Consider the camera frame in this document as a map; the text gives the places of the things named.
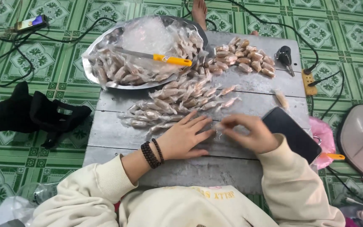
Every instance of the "smartphone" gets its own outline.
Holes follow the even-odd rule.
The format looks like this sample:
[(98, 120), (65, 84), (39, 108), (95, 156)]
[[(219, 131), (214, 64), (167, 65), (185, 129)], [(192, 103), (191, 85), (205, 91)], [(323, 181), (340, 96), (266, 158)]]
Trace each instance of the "smartphone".
[(40, 16), (15, 23), (14, 30), (17, 33), (21, 33), (29, 30), (38, 30), (46, 26), (47, 26), (47, 17), (44, 14), (42, 14)]
[(285, 135), (291, 150), (312, 164), (321, 154), (321, 147), (281, 107), (272, 109), (263, 122), (272, 133)]

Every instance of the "black face mask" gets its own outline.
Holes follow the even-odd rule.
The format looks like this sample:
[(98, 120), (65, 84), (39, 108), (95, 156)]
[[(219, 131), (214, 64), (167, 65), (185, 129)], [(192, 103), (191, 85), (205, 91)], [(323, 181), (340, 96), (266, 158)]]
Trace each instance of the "black face mask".
[[(60, 107), (71, 114), (57, 112)], [(52, 148), (64, 132), (72, 131), (92, 112), (88, 106), (71, 106), (58, 100), (50, 101), (39, 91), (29, 95), (28, 83), (15, 86), (11, 97), (0, 102), (0, 131), (31, 133), (48, 132), (42, 147)]]

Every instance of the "bare foot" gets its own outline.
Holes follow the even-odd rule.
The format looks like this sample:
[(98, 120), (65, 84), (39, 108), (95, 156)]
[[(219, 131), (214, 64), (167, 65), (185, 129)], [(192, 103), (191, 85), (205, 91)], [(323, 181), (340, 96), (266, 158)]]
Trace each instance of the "bare foot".
[(250, 35), (259, 36), (259, 32), (254, 30), (254, 31), (252, 31), (252, 33), (250, 33)]
[(208, 9), (204, 0), (194, 0), (191, 15), (193, 20), (197, 22), (204, 30), (206, 30), (205, 17)]

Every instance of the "person's right hand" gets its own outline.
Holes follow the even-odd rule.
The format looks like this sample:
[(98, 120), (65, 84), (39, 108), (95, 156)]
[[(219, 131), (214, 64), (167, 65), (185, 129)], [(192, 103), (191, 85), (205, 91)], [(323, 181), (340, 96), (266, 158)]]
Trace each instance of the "person's right hand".
[[(273, 151), (280, 145), (259, 117), (233, 114), (222, 119), (221, 124), (225, 127), (223, 133), (257, 154)], [(233, 131), (237, 125), (244, 126), (250, 133), (242, 135)]]

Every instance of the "metal table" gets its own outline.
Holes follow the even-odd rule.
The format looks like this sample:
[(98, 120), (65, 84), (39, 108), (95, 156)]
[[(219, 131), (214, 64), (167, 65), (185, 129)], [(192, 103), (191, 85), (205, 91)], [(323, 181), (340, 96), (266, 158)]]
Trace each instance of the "metal table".
[[(207, 31), (206, 35), (209, 48), (227, 44), (233, 37), (239, 36), (249, 39), (250, 45), (263, 49), (269, 56), (274, 56), (281, 46), (289, 46), (292, 51), (292, 68), (295, 72), (295, 77), (292, 77), (287, 68), (276, 63), (276, 77), (271, 79), (259, 73), (244, 74), (232, 67), (221, 76), (214, 76), (212, 83), (221, 83), (223, 87), (233, 84), (241, 85), (236, 91), (227, 94), (225, 100), (239, 95), (242, 101), (237, 101), (232, 107), (222, 109), (218, 113), (214, 110), (206, 111), (206, 115), (211, 116), (214, 121), (220, 121), (223, 116), (232, 113), (262, 117), (279, 105), (274, 95), (274, 90), (279, 89), (287, 96), (290, 103), (288, 111), (290, 116), (311, 135), (296, 41), (212, 31)], [(117, 114), (125, 112), (137, 100), (148, 100), (148, 92), (152, 90), (101, 91), (90, 131), (84, 166), (96, 162), (108, 162), (120, 153), (127, 155), (140, 147), (145, 141), (147, 130), (124, 127), (117, 118)], [(210, 156), (191, 160), (171, 160), (166, 165), (144, 175), (140, 178), (139, 184), (151, 187), (233, 185), (242, 193), (262, 193), (263, 171), (260, 162), (252, 152), (243, 149), (226, 136), (210, 138), (199, 146), (207, 149)]]

